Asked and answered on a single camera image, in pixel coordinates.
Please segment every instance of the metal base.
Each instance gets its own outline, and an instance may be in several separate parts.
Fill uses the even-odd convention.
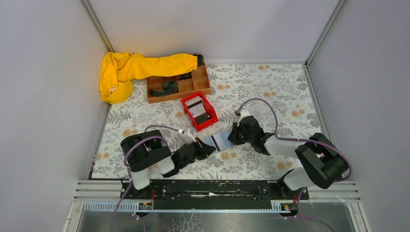
[[[157,197],[159,194],[162,196],[162,190],[164,189],[164,185],[159,186],[162,187],[157,192],[156,197],[154,198],[154,209],[151,212],[157,211]],[[113,207],[111,205],[115,205],[118,203],[120,195],[121,195],[122,184],[119,180],[101,180],[101,181],[93,181],[93,180],[82,180],[78,182],[77,191],[75,192],[74,202],[73,202],[73,209],[70,212],[67,218],[67,227],[63,231],[75,232],[80,220],[80,215],[83,211],[113,211]],[[356,185],[353,181],[344,181],[344,182],[337,182],[330,186],[328,189],[321,189],[316,186],[308,187],[308,194],[309,200],[301,200],[302,203],[310,202],[310,203],[344,203],[346,204],[349,212],[351,214],[351,218],[353,219],[353,224],[358,232],[368,232],[367,220],[364,216],[363,209],[361,207],[361,201],[359,193],[357,192]],[[133,205],[137,205],[136,203],[147,203],[151,201],[151,195],[146,199],[124,199],[121,205],[130,205],[128,208],[124,207],[124,210],[128,210],[129,212],[135,212],[135,208],[132,207]],[[291,200],[274,200],[270,202],[270,210],[267,209],[239,209],[239,210],[218,210],[218,209],[211,209],[211,210],[200,210],[195,208],[190,209],[180,209],[180,210],[159,210],[158,212],[169,212],[169,213],[281,213],[278,208],[285,203],[292,203],[293,199]],[[98,205],[98,207],[92,208],[88,205]]]
[[[122,191],[128,184],[122,184]],[[276,181],[151,180],[149,187],[132,188],[124,199],[150,199],[155,191],[156,210],[271,210],[272,200],[293,201],[299,193],[282,190]],[[307,191],[301,199],[309,199]]]

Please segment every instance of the glass panel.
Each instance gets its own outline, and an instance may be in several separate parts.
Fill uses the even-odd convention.
[[[352,232],[354,226],[343,203],[302,203],[305,216],[316,217],[337,232]],[[83,211],[78,232],[109,232],[111,212]],[[310,231],[302,219],[284,219],[276,213],[150,213],[143,217],[149,232],[303,232]],[[309,221],[318,231],[330,231]],[[115,232],[144,231],[141,220],[131,213],[116,213]]]

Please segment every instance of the floral mat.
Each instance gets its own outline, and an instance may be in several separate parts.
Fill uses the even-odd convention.
[[[320,132],[301,64],[211,64],[207,65],[207,70],[212,93],[206,97],[214,106],[219,122],[197,132],[179,100],[149,104],[146,81],[134,80],[132,95],[125,102],[111,107],[91,178],[127,175],[120,147],[125,137],[143,132],[149,125],[160,124],[183,130],[192,128],[194,136],[203,138],[231,127],[238,118],[234,111],[250,98],[263,98],[273,106],[278,115],[279,136],[306,138]],[[273,132],[275,120],[263,102],[251,101],[244,109],[255,116],[265,132]],[[160,131],[171,151],[184,144],[175,131]],[[275,180],[289,169],[300,166],[296,159],[279,154],[262,155],[245,144],[197,160],[170,179]],[[149,169],[151,179],[163,179],[156,165]]]

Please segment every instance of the cable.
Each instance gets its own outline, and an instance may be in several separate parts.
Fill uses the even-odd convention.
[[[297,196],[298,196],[297,194],[294,195],[293,204],[296,204]]]
[[[342,178],[342,179],[340,179],[340,180],[337,180],[337,182],[344,181],[344,180],[346,180],[346,179],[348,179],[348,178],[351,177],[351,175],[353,174],[353,170],[351,169],[351,162],[350,162],[350,160],[346,157],[346,155],[345,155],[344,153],[342,153],[341,151],[339,151],[337,148],[335,148],[335,147],[333,147],[333,146],[330,146],[330,145],[328,145],[328,144],[325,144],[325,143],[316,141],[316,140],[311,140],[311,139],[297,139],[297,138],[284,138],[284,137],[279,137],[279,135],[278,135],[278,127],[279,127],[278,117],[276,116],[275,110],[272,108],[272,106],[271,106],[267,101],[265,101],[264,99],[262,99],[262,98],[251,98],[251,99],[248,99],[248,100],[246,100],[244,103],[242,103],[242,104],[239,106],[239,108],[238,108],[238,110],[236,111],[236,113],[240,112],[240,110],[244,107],[244,105],[245,105],[246,103],[248,103],[248,102],[250,102],[250,101],[253,101],[253,100],[259,100],[259,101],[265,102],[265,103],[269,106],[269,109],[272,111],[273,116],[275,117],[275,123],[276,123],[276,125],[275,125],[275,137],[276,137],[277,139],[279,139],[279,140],[284,140],[284,141],[314,143],[314,144],[322,145],[322,146],[324,146],[324,147],[327,147],[327,148],[329,148],[329,149],[335,151],[336,153],[339,154],[339,156],[343,159],[343,161],[345,161],[345,163],[347,164],[347,167],[348,167],[348,169],[349,169],[348,175],[347,175],[345,178]],[[300,210],[300,204],[299,204],[299,203],[300,203],[300,197],[302,196],[302,193],[303,193],[303,191],[304,191],[305,189],[306,189],[306,187],[302,188],[302,189],[300,190],[300,193],[299,193],[298,197],[297,197],[297,208],[298,208],[300,217],[303,219],[303,221],[306,223],[306,225],[309,226],[309,228],[310,228],[311,230],[315,231],[315,232],[317,232],[317,230],[315,230],[311,225],[309,225],[309,223],[306,221],[306,219],[310,219],[310,220],[313,220],[313,221],[320,222],[320,223],[324,224],[325,226],[327,226],[332,232],[335,232],[335,230],[334,230],[328,223],[326,223],[326,222],[324,222],[324,221],[322,221],[322,220],[320,220],[320,219],[318,219],[318,218],[308,217],[308,216],[304,216],[304,215],[302,214],[302,211]]]
[[[279,135],[278,135],[278,126],[279,126],[278,117],[276,116],[276,113],[275,113],[274,109],[272,108],[272,106],[271,106],[267,101],[263,100],[262,98],[251,98],[251,99],[246,100],[244,103],[242,103],[242,104],[240,105],[240,107],[238,108],[237,112],[240,112],[240,110],[242,109],[242,107],[244,107],[244,105],[245,105],[246,103],[248,103],[248,102],[250,102],[250,101],[253,101],[253,100],[263,101],[263,102],[265,102],[265,103],[269,106],[269,109],[272,111],[273,116],[275,117],[275,122],[276,122],[276,125],[275,125],[275,137],[276,137],[277,139],[279,139],[279,140],[284,140],[284,141],[295,141],[295,142],[314,143],[314,144],[322,145],[322,146],[324,146],[324,147],[327,147],[327,148],[333,150],[334,152],[336,152],[336,153],[339,154],[339,156],[342,158],[343,161],[345,161],[345,163],[347,163],[347,166],[348,166],[348,169],[349,169],[348,175],[347,175],[345,178],[342,178],[342,179],[340,179],[340,180],[337,180],[337,182],[344,181],[344,180],[346,180],[346,179],[348,179],[348,178],[351,177],[351,175],[353,174],[353,170],[351,169],[351,162],[350,162],[350,160],[346,157],[346,155],[345,155],[343,152],[339,151],[339,150],[338,150],[337,148],[335,148],[334,146],[330,146],[330,145],[328,145],[328,144],[325,144],[325,143],[322,143],[322,142],[319,142],[319,141],[316,141],[316,140],[311,140],[311,139],[295,139],[295,138],[279,137]]]
[[[131,189],[131,187],[132,187],[131,170],[130,170],[130,166],[129,166],[128,163],[127,163],[128,156],[130,156],[130,154],[131,154],[138,146],[140,146],[141,144],[145,143],[146,141],[152,140],[152,139],[161,139],[161,140],[164,141],[165,146],[168,146],[168,143],[167,143],[166,139],[164,139],[163,137],[161,137],[161,136],[151,136],[151,137],[145,138],[145,139],[143,139],[143,140],[137,142],[133,147],[131,147],[131,149],[127,152],[127,154],[126,154],[125,157],[124,157],[124,165],[125,165],[125,167],[127,167],[128,175],[129,175],[129,177],[130,177],[130,183],[128,184],[127,189],[126,189],[125,192],[122,194],[122,197],[119,199],[119,201],[118,201],[118,203],[117,203],[117,205],[116,205],[116,207],[115,207],[115,209],[114,209],[113,216],[111,217],[110,232],[113,232],[113,226],[114,226],[115,215],[116,215],[116,212],[117,212],[117,210],[118,210],[118,208],[119,208],[119,205],[121,204],[121,201],[125,198],[125,196],[127,195],[128,191],[130,191],[130,189]]]
[[[145,223],[145,221],[142,219],[141,216],[139,216],[138,214],[136,214],[136,215],[137,215],[137,218],[142,221],[142,225],[143,225],[143,227],[144,227],[144,232],[146,232],[146,223]]]
[[[152,204],[152,202],[154,201],[154,197],[155,197],[155,190],[151,190],[151,209],[154,209],[154,205]]]
[[[168,127],[168,126],[163,126],[163,125],[150,125],[150,126],[147,126],[147,128],[145,128],[145,131],[144,131],[144,132],[146,132],[149,128],[152,128],[152,127],[162,127],[162,128],[167,128],[167,129],[170,129],[170,130],[173,130],[173,131],[178,131],[177,129],[172,128],[172,127]]]
[[[303,219],[303,221],[306,223],[307,226],[309,226],[309,228],[315,232],[318,232],[317,230],[315,230],[311,225],[309,225],[309,223],[306,221],[306,219],[310,219],[313,221],[317,221],[322,223],[323,225],[327,226],[332,232],[335,232],[335,230],[325,221],[320,220],[318,218],[314,218],[314,217],[309,217],[309,216],[304,216],[302,214],[302,211],[300,210],[300,197],[302,196],[303,191],[306,189],[306,187],[302,188],[299,192],[299,196],[297,197],[297,210],[299,211],[299,216]]]
[[[271,106],[267,101],[263,100],[262,98],[251,98],[251,99],[246,100],[246,101],[245,101],[244,103],[242,103],[242,105],[238,108],[238,110],[236,111],[236,113],[239,113],[246,103],[248,103],[248,102],[250,102],[250,101],[253,101],[253,100],[263,101],[263,102],[265,102],[265,103],[269,106],[269,109],[272,111],[273,116],[275,117],[275,121],[276,121],[275,136],[278,137],[278,136],[277,136],[277,134],[278,134],[278,117],[276,116],[276,113],[275,113],[275,111],[273,110],[272,106]]]

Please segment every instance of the aluminum frame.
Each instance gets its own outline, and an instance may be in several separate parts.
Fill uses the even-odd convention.
[[[319,39],[317,40],[315,46],[312,49],[311,54],[309,55],[306,61],[293,61],[293,62],[261,62],[258,63],[276,63],[276,64],[284,64],[284,63],[302,63],[304,66],[305,76],[307,79],[307,84],[312,95],[313,104],[315,106],[316,113],[318,115],[321,130],[322,132],[328,137],[334,144],[335,141],[333,140],[332,134],[330,132],[329,124],[327,122],[325,113],[322,109],[322,104],[320,97],[316,90],[316,85],[314,83],[313,77],[310,73],[310,64],[314,60],[316,54],[318,53],[321,45],[323,44],[326,35],[328,34],[330,28],[332,27],[335,19],[339,15],[341,9],[343,8],[344,4],[347,0],[339,0],[335,9],[332,12],[328,22],[326,23],[325,28],[323,29]],[[89,15],[90,20],[92,21],[93,25],[95,26],[99,36],[102,39],[107,51],[114,52],[114,49],[101,25],[99,22],[89,0],[81,0],[87,14]],[[93,157],[98,151],[99,144],[102,138],[102,132],[105,127],[105,123],[107,120],[107,116],[109,113],[110,107],[107,107],[107,111],[105,112],[102,126],[100,132],[98,134],[98,139],[94,147]],[[92,164],[93,157],[91,157],[90,165],[87,170],[87,175],[90,171],[90,167]],[[84,210],[84,204],[87,202],[117,202],[119,200],[120,191],[122,185],[119,180],[80,180],[77,185],[77,190],[74,195],[73,204],[69,215],[66,219],[66,223],[62,232],[75,232],[77,230],[78,224],[80,222],[81,214]],[[310,199],[307,201],[302,202],[323,202],[323,203],[332,203],[332,202],[344,202],[349,209],[351,214],[351,218],[353,220],[353,224],[355,230],[357,232],[370,232],[370,227],[367,221],[367,218],[363,211],[363,206],[360,200],[360,194],[357,192],[356,184],[353,181],[344,181],[334,183],[329,189],[321,189],[317,186],[308,187]],[[123,202],[146,202],[146,200],[124,200]],[[289,203],[290,201],[272,201],[272,204],[275,203]]]

